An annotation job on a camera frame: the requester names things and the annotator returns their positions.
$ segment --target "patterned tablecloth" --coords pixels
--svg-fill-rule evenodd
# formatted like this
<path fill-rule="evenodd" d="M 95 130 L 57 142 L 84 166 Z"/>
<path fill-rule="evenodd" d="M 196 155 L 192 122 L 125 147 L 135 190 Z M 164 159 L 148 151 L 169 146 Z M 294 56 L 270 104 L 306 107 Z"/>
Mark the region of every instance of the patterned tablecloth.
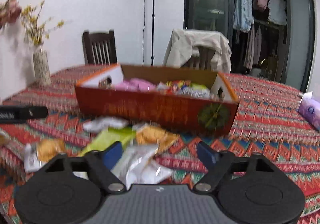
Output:
<path fill-rule="evenodd" d="M 74 84 L 100 66 L 80 66 L 54 74 L 46 88 L 31 86 L 4 104 L 45 105 L 50 115 L 23 125 L 0 125 L 10 142 L 0 147 L 0 212 L 9 224 L 19 223 L 14 195 L 30 176 L 23 170 L 26 143 L 43 138 L 61 138 L 69 154 L 76 154 L 93 138 L 83 130 Z M 203 140 L 216 150 L 229 150 L 237 156 L 262 152 L 284 171 L 304 192 L 306 205 L 300 223 L 318 223 L 320 213 L 320 134 L 298 113 L 298 90 L 275 82 L 226 74 L 241 103 L 230 134 L 214 139 L 181 135 L 166 153 L 156 160 L 174 169 L 166 183 L 193 186 L 206 172 L 196 158 L 196 144 Z"/>

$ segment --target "white plastic bag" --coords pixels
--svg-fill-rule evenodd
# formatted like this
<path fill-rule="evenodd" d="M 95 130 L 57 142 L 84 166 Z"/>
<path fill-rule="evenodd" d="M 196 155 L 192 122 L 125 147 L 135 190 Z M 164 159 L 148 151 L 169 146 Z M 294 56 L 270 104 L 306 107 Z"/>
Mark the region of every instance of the white plastic bag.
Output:
<path fill-rule="evenodd" d="M 24 148 L 24 170 L 26 173 L 38 171 L 45 163 L 37 157 L 36 147 L 27 143 Z"/>
<path fill-rule="evenodd" d="M 129 121 L 116 117 L 101 117 L 83 124 L 84 131 L 99 133 L 108 127 L 121 129 L 129 125 Z"/>
<path fill-rule="evenodd" d="M 172 175 L 172 170 L 159 165 L 151 158 L 157 153 L 158 145 L 128 147 L 111 172 L 125 184 L 158 184 Z"/>

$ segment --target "black circular mount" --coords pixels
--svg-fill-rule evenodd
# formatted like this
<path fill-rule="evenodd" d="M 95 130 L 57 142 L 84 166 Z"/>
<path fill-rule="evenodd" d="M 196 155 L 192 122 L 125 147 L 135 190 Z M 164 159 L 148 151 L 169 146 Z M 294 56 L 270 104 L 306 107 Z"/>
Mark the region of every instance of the black circular mount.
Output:
<path fill-rule="evenodd" d="M 305 201 L 293 182 L 270 172 L 228 181 L 218 200 L 229 217 L 249 224 L 296 223 Z"/>
<path fill-rule="evenodd" d="M 92 182 L 72 174 L 52 173 L 32 178 L 20 187 L 15 207 L 26 223 L 72 224 L 92 215 L 100 199 L 100 189 Z"/>

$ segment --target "white wall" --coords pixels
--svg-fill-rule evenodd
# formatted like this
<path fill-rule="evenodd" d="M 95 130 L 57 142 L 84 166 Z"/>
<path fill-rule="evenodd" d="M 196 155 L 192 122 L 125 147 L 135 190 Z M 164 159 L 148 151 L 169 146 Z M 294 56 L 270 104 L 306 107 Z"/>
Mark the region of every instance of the white wall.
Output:
<path fill-rule="evenodd" d="M 41 0 L 18 0 L 22 7 Z M 151 60 L 152 0 L 146 0 L 145 64 Z M 115 30 L 119 62 L 142 64 L 143 0 L 45 0 L 42 17 L 55 16 L 68 23 L 44 43 L 51 73 L 83 64 L 84 30 Z M 184 0 L 156 0 L 155 64 L 162 64 L 173 28 L 183 26 Z M 0 98 L 34 81 L 32 53 L 23 42 L 20 23 L 0 32 Z"/>

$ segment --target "pink flower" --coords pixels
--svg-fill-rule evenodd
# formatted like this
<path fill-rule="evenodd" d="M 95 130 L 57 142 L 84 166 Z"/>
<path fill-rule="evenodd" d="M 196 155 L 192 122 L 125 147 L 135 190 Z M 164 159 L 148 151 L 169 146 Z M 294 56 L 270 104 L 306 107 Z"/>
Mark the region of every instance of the pink flower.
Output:
<path fill-rule="evenodd" d="M 6 9 L 0 11 L 0 28 L 7 23 L 8 20 L 8 12 Z"/>
<path fill-rule="evenodd" d="M 5 9 L 0 12 L 0 24 L 15 23 L 21 14 L 21 7 L 17 0 L 8 0 L 8 4 Z"/>

